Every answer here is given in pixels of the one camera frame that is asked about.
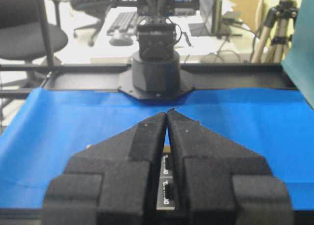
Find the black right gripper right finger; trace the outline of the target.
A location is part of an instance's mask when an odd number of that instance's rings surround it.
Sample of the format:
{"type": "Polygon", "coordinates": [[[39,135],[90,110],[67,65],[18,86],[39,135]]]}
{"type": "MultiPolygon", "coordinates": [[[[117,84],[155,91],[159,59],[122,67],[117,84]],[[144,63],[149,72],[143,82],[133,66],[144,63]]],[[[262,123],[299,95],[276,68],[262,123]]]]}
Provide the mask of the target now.
{"type": "Polygon", "coordinates": [[[287,187],[262,155],[176,110],[167,120],[179,202],[190,224],[293,224],[287,187]]]}

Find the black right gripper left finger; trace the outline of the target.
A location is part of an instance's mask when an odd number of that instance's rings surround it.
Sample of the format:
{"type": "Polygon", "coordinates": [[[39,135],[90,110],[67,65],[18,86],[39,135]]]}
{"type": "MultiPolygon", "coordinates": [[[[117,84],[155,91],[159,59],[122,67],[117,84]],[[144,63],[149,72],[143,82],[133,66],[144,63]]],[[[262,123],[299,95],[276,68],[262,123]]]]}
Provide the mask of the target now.
{"type": "Polygon", "coordinates": [[[161,112],[71,156],[47,188],[44,225],[143,225],[157,205],[161,112]]]}

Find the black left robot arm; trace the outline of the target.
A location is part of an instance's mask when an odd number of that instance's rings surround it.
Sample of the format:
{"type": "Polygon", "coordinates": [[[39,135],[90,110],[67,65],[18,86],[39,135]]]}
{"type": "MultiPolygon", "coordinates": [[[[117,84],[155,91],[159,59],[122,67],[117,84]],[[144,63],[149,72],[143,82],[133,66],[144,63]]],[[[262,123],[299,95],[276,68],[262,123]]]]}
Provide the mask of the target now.
{"type": "Polygon", "coordinates": [[[139,100],[171,100],[192,91],[193,75],[181,69],[174,49],[181,27],[167,19],[177,8],[199,9],[199,0],[116,0],[115,5],[136,6],[145,19],[137,25],[139,49],[130,68],[119,75],[118,90],[139,100]]]}

